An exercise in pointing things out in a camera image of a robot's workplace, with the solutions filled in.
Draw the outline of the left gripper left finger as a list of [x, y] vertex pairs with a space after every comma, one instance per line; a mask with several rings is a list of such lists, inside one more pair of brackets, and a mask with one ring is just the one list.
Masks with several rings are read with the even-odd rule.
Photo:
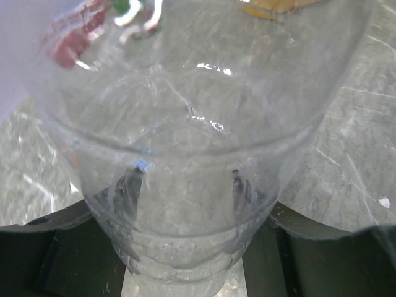
[[1, 227], [1, 296], [121, 296], [125, 271], [83, 200]]

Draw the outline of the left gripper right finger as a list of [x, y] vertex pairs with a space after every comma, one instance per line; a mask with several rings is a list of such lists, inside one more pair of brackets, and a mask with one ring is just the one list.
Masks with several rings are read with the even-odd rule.
[[248, 296], [395, 296], [395, 227], [347, 232], [278, 202], [243, 267]]

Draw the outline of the clear plastic bottle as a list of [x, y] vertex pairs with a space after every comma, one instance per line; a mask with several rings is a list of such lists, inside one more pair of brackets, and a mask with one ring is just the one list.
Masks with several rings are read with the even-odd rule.
[[64, 69], [40, 42], [83, 2], [33, 2], [43, 122], [140, 295], [215, 296], [301, 163], [375, 3], [317, 1], [275, 22], [238, 1], [137, 1], [127, 25], [111, 5], [82, 65]]

